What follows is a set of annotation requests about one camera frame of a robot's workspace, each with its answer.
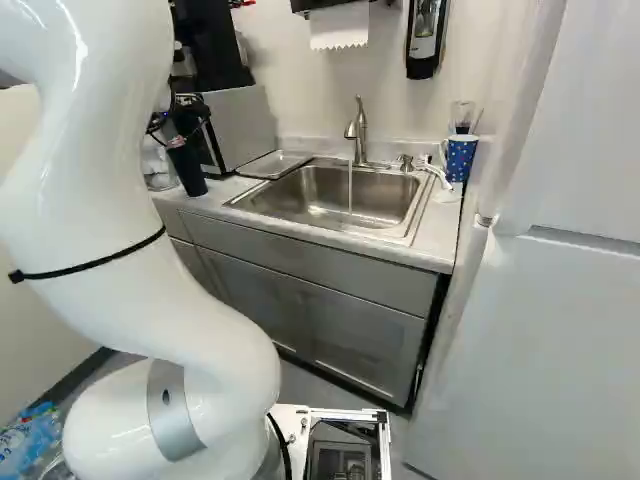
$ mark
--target sink basin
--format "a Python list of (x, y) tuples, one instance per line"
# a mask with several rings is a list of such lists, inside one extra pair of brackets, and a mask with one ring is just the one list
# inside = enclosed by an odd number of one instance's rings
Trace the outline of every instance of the sink basin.
[(349, 209), (347, 161), (315, 158), (264, 182), (227, 206), (305, 225), (374, 237), (407, 237), (430, 174), (354, 167)]

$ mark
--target paper towel dispenser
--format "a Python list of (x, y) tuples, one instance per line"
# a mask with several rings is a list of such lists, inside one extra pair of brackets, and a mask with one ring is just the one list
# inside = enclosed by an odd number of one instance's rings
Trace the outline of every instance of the paper towel dispenser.
[[(343, 3), (351, 3), (361, 0), (291, 0), (291, 11), (300, 15), (306, 15), (311, 10), (318, 8), (334, 7), (336, 5), (342, 5)], [(387, 5), (392, 5), (395, 0), (386, 0)]]

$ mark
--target paper cup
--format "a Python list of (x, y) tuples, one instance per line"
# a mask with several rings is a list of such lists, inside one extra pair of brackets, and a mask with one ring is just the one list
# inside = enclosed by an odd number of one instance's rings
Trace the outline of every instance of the paper cup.
[(451, 135), (447, 140), (447, 181), (466, 182), (478, 148), (476, 135)]

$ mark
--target refrigerator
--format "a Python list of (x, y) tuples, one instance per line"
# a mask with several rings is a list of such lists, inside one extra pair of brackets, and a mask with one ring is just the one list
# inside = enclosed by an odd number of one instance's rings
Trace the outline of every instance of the refrigerator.
[(638, 479), (640, 2), (542, 0), (526, 20), (405, 461), (437, 480)]

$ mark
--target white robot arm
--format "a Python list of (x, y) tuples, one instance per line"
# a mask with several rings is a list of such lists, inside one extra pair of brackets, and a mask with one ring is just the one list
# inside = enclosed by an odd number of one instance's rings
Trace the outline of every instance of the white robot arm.
[(172, 32), (166, 0), (0, 0), (0, 69), (43, 107), (0, 187), (0, 238), (71, 327), (150, 357), (74, 404), (64, 450), (83, 480), (249, 479), (279, 392), (269, 338), (185, 270), (140, 174)]

